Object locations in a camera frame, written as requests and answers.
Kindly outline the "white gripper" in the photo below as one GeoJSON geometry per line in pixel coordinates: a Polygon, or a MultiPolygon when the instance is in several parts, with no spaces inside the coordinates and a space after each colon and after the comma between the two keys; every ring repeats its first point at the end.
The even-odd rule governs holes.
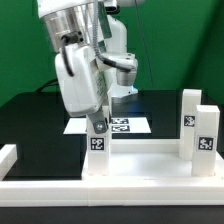
{"type": "Polygon", "coordinates": [[[108,122],[99,109],[107,93],[104,74],[98,70],[95,53],[90,46],[77,44],[66,47],[73,76],[67,74],[62,54],[55,58],[56,74],[65,109],[71,117],[88,115],[94,132],[103,134],[108,122]]]}

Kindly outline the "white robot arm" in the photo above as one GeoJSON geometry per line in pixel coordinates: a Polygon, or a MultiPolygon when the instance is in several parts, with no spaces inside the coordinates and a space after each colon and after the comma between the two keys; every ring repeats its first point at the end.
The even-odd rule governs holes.
{"type": "Polygon", "coordinates": [[[134,90],[138,61],[127,51],[127,29],[111,13],[123,0],[37,0],[55,56],[65,109],[85,116],[92,132],[108,131],[104,106],[134,90]]]}

